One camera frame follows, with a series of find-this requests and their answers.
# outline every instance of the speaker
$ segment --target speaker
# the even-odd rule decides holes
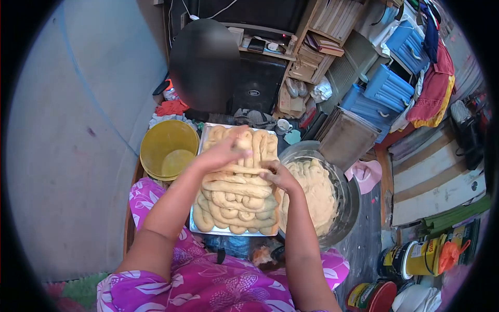
[[[277,103],[288,61],[259,53],[240,54],[240,80],[228,102],[228,112],[234,115],[239,108],[249,108],[270,114]]]

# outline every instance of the metal bowl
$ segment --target metal bowl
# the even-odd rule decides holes
[[[285,165],[293,161],[307,161],[315,158],[329,171],[329,179],[336,192],[338,208],[337,216],[331,224],[329,232],[318,237],[319,247],[322,250],[327,250],[343,240],[355,225],[359,214],[360,191],[357,180],[352,179],[348,182],[343,172],[335,165],[328,163],[317,151],[318,148],[318,141],[301,141],[282,151],[279,154],[279,160]],[[285,239],[286,235],[280,227],[278,233]]]

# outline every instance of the checkered cloth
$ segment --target checkered cloth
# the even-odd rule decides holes
[[[234,114],[236,125],[248,125],[251,128],[273,130],[277,125],[277,120],[269,114],[262,113],[253,109],[238,109]]]

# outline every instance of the pink hat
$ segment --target pink hat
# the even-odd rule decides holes
[[[359,183],[360,193],[367,194],[381,180],[382,172],[381,165],[376,160],[368,162],[357,160],[348,168],[345,176],[349,181],[355,176]]]

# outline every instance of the white cup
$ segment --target white cup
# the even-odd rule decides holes
[[[277,135],[284,135],[293,129],[293,125],[291,125],[286,119],[279,119],[277,121],[277,126],[275,126],[275,133]]]

